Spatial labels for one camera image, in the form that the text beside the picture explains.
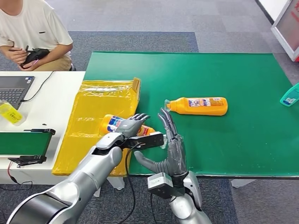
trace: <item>orange bottle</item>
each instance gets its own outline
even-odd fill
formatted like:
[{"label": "orange bottle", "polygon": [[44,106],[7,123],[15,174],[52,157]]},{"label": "orange bottle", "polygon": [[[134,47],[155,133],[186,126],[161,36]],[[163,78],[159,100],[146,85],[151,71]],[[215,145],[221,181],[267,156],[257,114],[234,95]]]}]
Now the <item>orange bottle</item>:
[{"label": "orange bottle", "polygon": [[165,100],[165,109],[180,114],[222,116],[227,111],[227,101],[223,97],[179,98]]},{"label": "orange bottle", "polygon": [[[114,132],[123,120],[125,119],[118,116],[113,116],[111,114],[107,114],[103,118],[100,126],[100,134],[105,135],[109,132]],[[155,132],[153,128],[142,125],[141,128],[138,131],[137,136],[150,135],[150,133],[153,132]]]}]

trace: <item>laptop keyboard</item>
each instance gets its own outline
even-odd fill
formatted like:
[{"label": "laptop keyboard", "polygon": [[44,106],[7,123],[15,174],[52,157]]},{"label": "laptop keyboard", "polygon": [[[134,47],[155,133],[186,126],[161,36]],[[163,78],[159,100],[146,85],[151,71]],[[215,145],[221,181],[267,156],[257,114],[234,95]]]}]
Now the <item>laptop keyboard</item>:
[{"label": "laptop keyboard", "polygon": [[0,99],[6,100],[10,104],[16,104],[25,89],[2,89],[0,88]]}]

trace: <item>robotic arm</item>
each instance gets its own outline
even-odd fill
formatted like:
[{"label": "robotic arm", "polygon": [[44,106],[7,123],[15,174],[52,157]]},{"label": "robotic arm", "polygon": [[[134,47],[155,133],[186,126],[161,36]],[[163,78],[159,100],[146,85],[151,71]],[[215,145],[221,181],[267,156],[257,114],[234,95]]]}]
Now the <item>robotic arm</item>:
[{"label": "robotic arm", "polygon": [[[194,173],[188,171],[183,138],[177,134],[171,116],[163,109],[159,117],[168,139],[168,157],[162,162],[134,152],[137,160],[155,173],[148,178],[150,192],[171,198],[171,207],[181,224],[211,224],[202,211],[202,196]],[[67,179],[48,190],[32,195],[15,208],[7,224],[76,224],[83,209],[116,166],[124,148],[146,149],[164,144],[162,133],[137,137],[146,119],[136,114],[122,121],[113,133],[108,133],[93,146]]]},{"label": "robotic arm", "polygon": [[7,224],[75,224],[90,199],[122,158],[124,148],[163,145],[163,134],[136,137],[146,114],[137,114],[93,146],[67,179],[18,205]]},{"label": "robotic arm", "polygon": [[147,178],[148,190],[164,199],[171,198],[171,210],[180,224],[211,224],[202,210],[202,194],[197,178],[186,169],[183,138],[168,111],[161,109],[161,112],[158,116],[168,139],[168,157],[154,162],[140,151],[134,153],[140,164],[157,173]]}]

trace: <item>tiled floor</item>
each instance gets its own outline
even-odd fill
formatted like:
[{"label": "tiled floor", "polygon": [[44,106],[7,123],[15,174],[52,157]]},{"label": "tiled floor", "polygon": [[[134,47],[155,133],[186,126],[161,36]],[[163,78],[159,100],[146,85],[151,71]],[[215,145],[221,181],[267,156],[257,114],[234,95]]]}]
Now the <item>tiled floor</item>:
[{"label": "tiled floor", "polygon": [[[285,53],[254,0],[48,0],[69,31],[191,31],[200,52]],[[276,56],[291,82],[295,63]]]},{"label": "tiled floor", "polygon": [[[191,31],[196,33],[200,52],[272,52],[291,83],[299,82],[299,63],[291,62],[285,53],[254,0],[48,2],[69,31]],[[284,224],[296,223],[294,220],[299,223],[296,213],[299,203],[294,196],[299,195],[299,184],[291,182],[291,187],[288,187],[289,184],[264,180],[244,189],[233,189],[239,223],[280,224],[282,220]]]}]

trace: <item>green tabletop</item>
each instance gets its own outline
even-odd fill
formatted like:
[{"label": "green tabletop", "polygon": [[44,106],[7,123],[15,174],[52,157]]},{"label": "green tabletop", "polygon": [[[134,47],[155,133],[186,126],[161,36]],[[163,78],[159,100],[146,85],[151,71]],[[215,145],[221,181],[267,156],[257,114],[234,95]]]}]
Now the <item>green tabletop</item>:
[{"label": "green tabletop", "polygon": [[[273,54],[94,52],[85,80],[141,79],[138,112],[146,125],[165,132],[156,114],[165,99],[225,97],[221,117],[172,112],[183,136],[187,167],[197,175],[299,175],[299,103],[285,107],[280,98],[291,84]],[[143,151],[155,161],[159,147]],[[132,174],[150,174],[132,156]]]},{"label": "green tabletop", "polygon": [[52,134],[0,132],[1,155],[45,155]]}]

